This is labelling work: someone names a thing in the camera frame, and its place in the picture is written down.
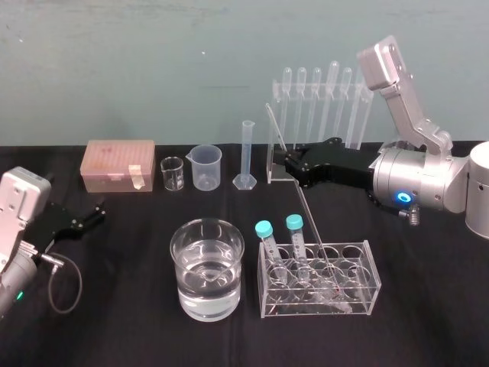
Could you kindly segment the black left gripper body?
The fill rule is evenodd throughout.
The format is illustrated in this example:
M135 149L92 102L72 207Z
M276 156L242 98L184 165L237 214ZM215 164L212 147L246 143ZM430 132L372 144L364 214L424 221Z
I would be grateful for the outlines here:
M76 218L64 206L51 202L27 225L27 243L37 249L46 249L52 241L76 239L84 230L81 218Z

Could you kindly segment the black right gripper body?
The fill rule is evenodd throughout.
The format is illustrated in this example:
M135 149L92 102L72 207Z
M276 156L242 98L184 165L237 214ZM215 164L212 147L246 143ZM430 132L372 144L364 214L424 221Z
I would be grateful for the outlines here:
M341 145L319 145L310 150L310 186L322 183L341 184L365 190L373 189L377 153L345 148Z

